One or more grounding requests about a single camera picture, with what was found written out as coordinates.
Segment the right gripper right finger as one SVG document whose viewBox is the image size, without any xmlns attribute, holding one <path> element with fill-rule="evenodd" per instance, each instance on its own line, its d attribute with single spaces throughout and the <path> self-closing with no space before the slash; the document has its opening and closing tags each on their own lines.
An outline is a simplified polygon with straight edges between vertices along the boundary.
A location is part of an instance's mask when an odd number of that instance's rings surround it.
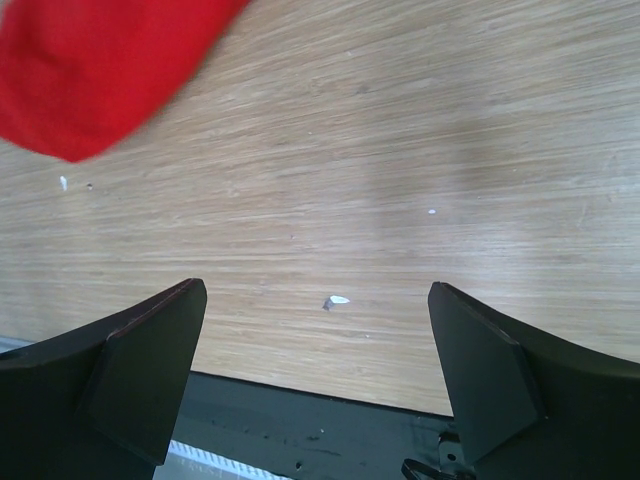
<svg viewBox="0 0 640 480">
<path fill-rule="evenodd" d="M 429 315 L 479 479 L 636 479 L 639 365 L 502 314 L 447 283 Z"/>
</svg>

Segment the red t shirt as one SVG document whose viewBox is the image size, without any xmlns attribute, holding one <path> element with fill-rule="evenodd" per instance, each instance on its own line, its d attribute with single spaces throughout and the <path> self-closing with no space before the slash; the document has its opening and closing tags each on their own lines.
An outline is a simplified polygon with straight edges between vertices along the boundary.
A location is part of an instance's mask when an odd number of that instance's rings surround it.
<svg viewBox="0 0 640 480">
<path fill-rule="evenodd" d="M 77 163 L 164 107 L 245 1 L 6 1 L 1 137 Z"/>
</svg>

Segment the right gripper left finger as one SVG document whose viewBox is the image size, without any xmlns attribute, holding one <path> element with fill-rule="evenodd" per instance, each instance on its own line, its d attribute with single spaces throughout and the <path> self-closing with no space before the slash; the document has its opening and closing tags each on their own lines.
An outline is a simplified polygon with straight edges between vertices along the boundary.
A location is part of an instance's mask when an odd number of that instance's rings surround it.
<svg viewBox="0 0 640 480">
<path fill-rule="evenodd" d="M 150 479 L 164 464 L 207 304 L 187 279 L 1 355 L 4 479 Z"/>
</svg>

